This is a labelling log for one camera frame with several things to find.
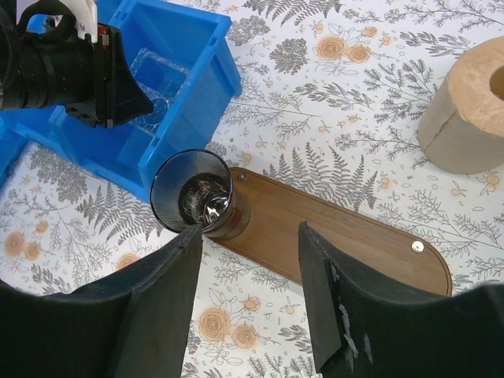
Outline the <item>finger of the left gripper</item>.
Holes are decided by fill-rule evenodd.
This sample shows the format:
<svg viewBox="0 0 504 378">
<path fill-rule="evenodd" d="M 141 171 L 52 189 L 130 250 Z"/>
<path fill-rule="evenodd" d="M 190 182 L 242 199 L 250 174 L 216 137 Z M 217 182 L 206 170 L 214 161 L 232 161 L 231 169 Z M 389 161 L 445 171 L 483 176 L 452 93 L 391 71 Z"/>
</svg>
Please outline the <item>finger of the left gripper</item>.
<svg viewBox="0 0 504 378">
<path fill-rule="evenodd" d="M 115 125 L 126 124 L 154 111 L 153 102 L 135 81 L 125 60 L 120 60 L 115 68 L 114 90 Z"/>
</svg>

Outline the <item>oval wooden tray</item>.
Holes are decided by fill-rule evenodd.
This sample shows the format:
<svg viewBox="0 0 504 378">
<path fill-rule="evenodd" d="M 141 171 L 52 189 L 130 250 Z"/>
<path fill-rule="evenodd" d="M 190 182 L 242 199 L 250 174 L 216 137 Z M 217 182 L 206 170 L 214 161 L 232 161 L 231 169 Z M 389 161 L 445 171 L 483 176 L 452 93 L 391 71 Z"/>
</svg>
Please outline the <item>oval wooden tray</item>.
<svg viewBox="0 0 504 378">
<path fill-rule="evenodd" d="M 397 281 L 452 294 L 446 261 L 422 238 L 256 172 L 234 167 L 231 173 L 250 219 L 238 236 L 215 243 L 299 283 L 298 226 L 305 221 L 346 254 Z"/>
</svg>

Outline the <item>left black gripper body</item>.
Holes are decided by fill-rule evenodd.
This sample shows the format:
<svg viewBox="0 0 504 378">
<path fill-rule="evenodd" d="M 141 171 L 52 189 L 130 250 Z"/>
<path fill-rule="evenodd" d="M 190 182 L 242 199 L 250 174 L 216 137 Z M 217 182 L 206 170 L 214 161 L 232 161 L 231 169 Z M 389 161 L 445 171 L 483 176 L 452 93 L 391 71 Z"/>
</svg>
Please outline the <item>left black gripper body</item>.
<svg viewBox="0 0 504 378">
<path fill-rule="evenodd" d="M 94 127 L 118 123 L 118 30 L 98 26 L 98 41 L 51 28 L 1 29 L 1 109 L 64 106 Z"/>
</svg>

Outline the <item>brown toilet paper roll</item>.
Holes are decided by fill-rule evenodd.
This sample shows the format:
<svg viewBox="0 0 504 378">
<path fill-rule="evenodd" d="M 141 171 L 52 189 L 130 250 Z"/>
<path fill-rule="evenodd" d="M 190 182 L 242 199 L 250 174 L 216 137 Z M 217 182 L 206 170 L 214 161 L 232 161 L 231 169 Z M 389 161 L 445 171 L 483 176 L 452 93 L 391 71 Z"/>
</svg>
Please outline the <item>brown toilet paper roll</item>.
<svg viewBox="0 0 504 378">
<path fill-rule="evenodd" d="M 474 174 L 503 164 L 503 37 L 456 60 L 424 111 L 421 150 L 438 168 Z"/>
</svg>

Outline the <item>clear acrylic holder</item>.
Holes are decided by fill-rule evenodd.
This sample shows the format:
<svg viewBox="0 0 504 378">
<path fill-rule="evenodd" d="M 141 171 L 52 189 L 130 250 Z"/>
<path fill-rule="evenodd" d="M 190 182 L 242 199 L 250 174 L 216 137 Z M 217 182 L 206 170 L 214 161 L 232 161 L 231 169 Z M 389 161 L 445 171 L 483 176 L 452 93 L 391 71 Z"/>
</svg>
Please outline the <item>clear acrylic holder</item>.
<svg viewBox="0 0 504 378">
<path fill-rule="evenodd" d="M 154 136 L 186 82 L 190 70 L 144 47 L 132 62 L 130 71 L 154 105 L 152 113 L 135 118 L 132 124 L 142 132 Z"/>
</svg>

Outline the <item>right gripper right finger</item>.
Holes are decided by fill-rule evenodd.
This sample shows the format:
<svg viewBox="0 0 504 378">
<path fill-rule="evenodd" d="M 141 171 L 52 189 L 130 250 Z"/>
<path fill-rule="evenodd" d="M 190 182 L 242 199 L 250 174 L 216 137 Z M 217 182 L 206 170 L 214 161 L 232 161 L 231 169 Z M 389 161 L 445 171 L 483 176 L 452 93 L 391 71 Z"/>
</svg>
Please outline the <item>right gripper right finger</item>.
<svg viewBox="0 0 504 378">
<path fill-rule="evenodd" d="M 307 223 L 298 259 L 317 373 L 324 377 L 500 377 L 503 287 L 453 297 L 394 280 Z"/>
</svg>

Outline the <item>blue double bin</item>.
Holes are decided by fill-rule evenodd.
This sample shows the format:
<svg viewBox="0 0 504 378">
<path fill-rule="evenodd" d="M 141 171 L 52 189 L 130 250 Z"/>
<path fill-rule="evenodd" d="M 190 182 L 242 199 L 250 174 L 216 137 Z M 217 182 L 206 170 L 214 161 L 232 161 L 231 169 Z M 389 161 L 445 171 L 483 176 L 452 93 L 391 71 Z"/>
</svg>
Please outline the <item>blue double bin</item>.
<svg viewBox="0 0 504 378">
<path fill-rule="evenodd" d="M 2 2 L 2 178 L 34 141 L 147 200 L 241 94 L 231 25 L 167 1 Z"/>
</svg>

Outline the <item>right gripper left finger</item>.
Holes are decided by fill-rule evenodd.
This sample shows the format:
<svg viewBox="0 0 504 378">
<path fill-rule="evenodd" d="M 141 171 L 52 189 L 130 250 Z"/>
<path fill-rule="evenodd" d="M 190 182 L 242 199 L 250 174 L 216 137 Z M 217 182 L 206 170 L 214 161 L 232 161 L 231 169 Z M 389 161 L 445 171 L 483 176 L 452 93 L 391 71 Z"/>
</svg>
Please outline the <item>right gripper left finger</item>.
<svg viewBox="0 0 504 378">
<path fill-rule="evenodd" d="M 191 226 L 69 294 L 1 285 L 4 377 L 178 377 L 202 258 Z"/>
</svg>

